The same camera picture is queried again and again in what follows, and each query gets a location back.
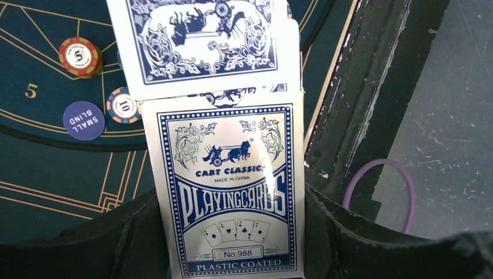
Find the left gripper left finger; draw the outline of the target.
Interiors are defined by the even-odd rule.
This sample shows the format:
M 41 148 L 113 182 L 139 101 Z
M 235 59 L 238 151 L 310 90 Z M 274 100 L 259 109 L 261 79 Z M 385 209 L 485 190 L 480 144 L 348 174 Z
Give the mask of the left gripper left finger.
M 166 278 L 155 190 L 53 238 L 1 245 L 1 278 Z

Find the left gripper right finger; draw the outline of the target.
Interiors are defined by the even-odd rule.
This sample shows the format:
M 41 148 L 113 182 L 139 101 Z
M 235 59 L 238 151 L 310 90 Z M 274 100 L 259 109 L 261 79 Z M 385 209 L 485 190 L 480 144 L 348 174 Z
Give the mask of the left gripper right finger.
M 305 188 L 306 278 L 491 278 L 492 233 L 413 237 Z

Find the blue playing card deck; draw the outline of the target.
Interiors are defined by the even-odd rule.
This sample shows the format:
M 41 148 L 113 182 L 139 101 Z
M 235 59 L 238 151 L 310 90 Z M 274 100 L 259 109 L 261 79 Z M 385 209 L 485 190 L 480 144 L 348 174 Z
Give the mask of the blue playing card deck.
M 284 91 L 141 102 L 171 278 L 305 277 L 298 23 L 280 33 Z

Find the orange poker chip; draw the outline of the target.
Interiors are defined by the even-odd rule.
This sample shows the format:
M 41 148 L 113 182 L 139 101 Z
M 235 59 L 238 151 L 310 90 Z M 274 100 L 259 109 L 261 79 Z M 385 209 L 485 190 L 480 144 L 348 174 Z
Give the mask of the orange poker chip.
M 83 37 L 65 39 L 58 54 L 62 66 L 76 77 L 92 78 L 103 68 L 103 55 L 99 48 Z

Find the blue backed playing card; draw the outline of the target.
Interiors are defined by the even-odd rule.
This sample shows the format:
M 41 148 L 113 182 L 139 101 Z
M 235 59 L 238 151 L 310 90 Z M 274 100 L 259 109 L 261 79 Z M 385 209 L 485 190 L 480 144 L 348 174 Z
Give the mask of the blue backed playing card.
M 286 1 L 108 1 L 136 101 L 260 84 L 281 73 Z

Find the teal poker chip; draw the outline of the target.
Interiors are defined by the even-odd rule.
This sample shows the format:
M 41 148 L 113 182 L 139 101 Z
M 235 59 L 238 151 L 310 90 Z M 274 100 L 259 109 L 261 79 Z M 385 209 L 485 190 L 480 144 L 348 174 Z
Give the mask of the teal poker chip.
M 123 69 L 122 60 L 121 60 L 121 57 L 120 57 L 120 52 L 119 52 L 119 51 L 117 51 L 117 52 L 116 52 L 116 59 L 117 59 L 117 63 L 118 63 L 118 65 L 119 65 L 119 67 L 120 67 L 121 69 Z

